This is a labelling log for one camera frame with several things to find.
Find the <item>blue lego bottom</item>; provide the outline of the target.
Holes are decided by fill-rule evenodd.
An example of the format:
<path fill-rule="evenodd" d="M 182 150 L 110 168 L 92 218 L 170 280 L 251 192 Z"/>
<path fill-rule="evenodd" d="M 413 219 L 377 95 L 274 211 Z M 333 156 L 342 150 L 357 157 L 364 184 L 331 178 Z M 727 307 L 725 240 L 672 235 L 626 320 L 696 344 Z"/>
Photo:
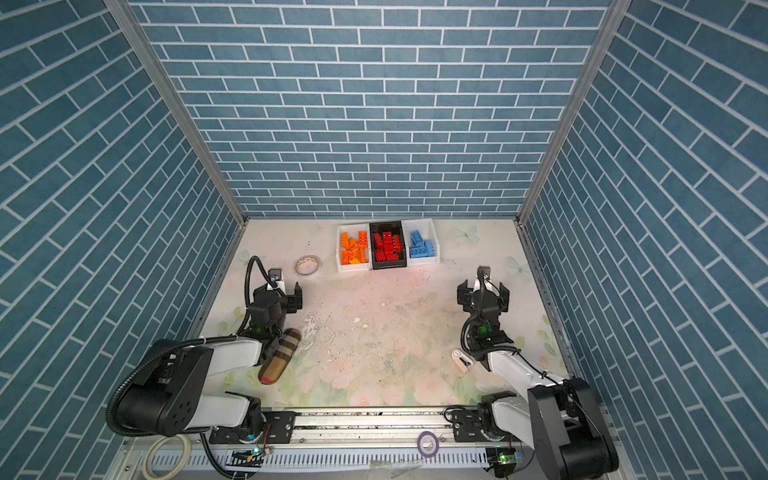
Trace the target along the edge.
<path fill-rule="evenodd" d="M 424 242 L 424 252 L 427 257 L 434 257 L 436 254 L 434 245 L 431 240 L 426 240 Z"/>

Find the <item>blue lego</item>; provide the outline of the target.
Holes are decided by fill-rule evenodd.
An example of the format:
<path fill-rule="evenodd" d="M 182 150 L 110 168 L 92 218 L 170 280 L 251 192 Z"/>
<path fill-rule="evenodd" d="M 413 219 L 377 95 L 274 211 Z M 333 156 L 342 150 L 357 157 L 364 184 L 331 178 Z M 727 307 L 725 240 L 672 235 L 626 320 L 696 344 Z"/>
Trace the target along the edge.
<path fill-rule="evenodd" d="M 436 254 L 434 245 L 431 240 L 426 240 L 424 242 L 424 252 L 427 257 L 434 257 Z"/>
<path fill-rule="evenodd" d="M 424 240 L 418 230 L 411 232 L 411 242 L 413 248 L 421 248 L 424 246 Z"/>
<path fill-rule="evenodd" d="M 434 257 L 435 252 L 431 247 L 414 247 L 410 249 L 410 257 L 412 259 L 418 259 L 418 258 L 429 258 Z"/>

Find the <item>orange lego figure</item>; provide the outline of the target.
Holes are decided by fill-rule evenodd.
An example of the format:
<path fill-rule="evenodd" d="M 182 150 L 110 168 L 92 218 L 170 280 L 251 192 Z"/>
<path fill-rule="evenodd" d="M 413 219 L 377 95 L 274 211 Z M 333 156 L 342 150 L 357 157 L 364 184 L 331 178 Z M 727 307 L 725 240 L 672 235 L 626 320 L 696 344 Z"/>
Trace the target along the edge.
<path fill-rule="evenodd" d="M 365 245 L 361 245 L 361 244 L 357 245 L 357 260 L 361 264 L 368 262 L 366 249 L 367 247 Z"/>

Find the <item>long red lego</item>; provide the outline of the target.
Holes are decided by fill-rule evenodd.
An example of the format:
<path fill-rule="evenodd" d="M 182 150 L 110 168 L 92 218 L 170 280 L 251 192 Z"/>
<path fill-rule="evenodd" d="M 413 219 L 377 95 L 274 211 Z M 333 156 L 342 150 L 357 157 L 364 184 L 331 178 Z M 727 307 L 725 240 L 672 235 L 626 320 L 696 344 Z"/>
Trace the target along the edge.
<path fill-rule="evenodd" d="M 393 249 L 394 248 L 394 240 L 393 236 L 390 232 L 385 232 L 382 234 L 383 240 L 384 240 L 384 246 L 387 249 Z"/>

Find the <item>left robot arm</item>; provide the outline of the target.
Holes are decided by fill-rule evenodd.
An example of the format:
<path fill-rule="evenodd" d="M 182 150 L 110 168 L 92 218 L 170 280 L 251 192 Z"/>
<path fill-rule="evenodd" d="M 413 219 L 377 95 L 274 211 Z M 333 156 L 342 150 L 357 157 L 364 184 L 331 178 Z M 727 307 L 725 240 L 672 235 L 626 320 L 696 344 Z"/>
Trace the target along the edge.
<path fill-rule="evenodd" d="M 266 435 L 260 399 L 227 391 L 208 392 L 206 380 L 243 367 L 258 367 L 257 381 L 275 384 L 301 341 L 284 326 L 289 314 L 303 307 L 303 291 L 286 294 L 264 285 L 246 306 L 246 325 L 239 335 L 189 341 L 161 339 L 112 394 L 106 410 L 108 427 L 125 437 L 214 431 L 219 442 L 254 444 Z"/>

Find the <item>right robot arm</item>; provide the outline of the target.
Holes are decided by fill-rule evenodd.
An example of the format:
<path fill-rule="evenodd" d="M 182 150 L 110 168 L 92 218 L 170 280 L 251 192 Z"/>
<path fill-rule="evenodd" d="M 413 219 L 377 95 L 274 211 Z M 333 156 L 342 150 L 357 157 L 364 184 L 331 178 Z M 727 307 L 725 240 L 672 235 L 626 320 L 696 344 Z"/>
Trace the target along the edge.
<path fill-rule="evenodd" d="M 510 291 L 493 283 L 488 267 L 457 287 L 457 303 L 469 314 L 461 350 L 512 387 L 480 402 L 482 430 L 531 448 L 548 479 L 598 479 L 617 471 L 619 455 L 597 396 L 585 380 L 552 374 L 524 357 L 500 322 Z"/>

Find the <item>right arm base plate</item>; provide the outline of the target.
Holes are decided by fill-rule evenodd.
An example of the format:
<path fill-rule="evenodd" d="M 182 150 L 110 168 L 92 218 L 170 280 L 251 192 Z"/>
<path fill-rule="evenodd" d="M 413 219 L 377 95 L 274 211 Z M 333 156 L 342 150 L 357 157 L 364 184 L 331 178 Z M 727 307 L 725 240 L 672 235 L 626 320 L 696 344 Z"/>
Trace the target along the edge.
<path fill-rule="evenodd" d="M 503 432 L 483 419 L 477 409 L 448 406 L 442 415 L 449 424 L 453 439 L 459 443 L 496 442 L 523 445 L 524 442 L 508 432 Z"/>

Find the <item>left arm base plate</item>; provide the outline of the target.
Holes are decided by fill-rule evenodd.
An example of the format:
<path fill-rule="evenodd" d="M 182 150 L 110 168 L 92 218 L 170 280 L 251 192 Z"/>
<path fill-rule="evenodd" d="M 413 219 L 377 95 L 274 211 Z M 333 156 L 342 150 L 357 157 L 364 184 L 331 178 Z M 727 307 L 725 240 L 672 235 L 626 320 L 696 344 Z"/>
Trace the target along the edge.
<path fill-rule="evenodd" d="M 215 445 L 289 444 L 296 417 L 295 411 L 263 411 L 254 433 L 246 427 L 215 427 L 208 441 Z"/>

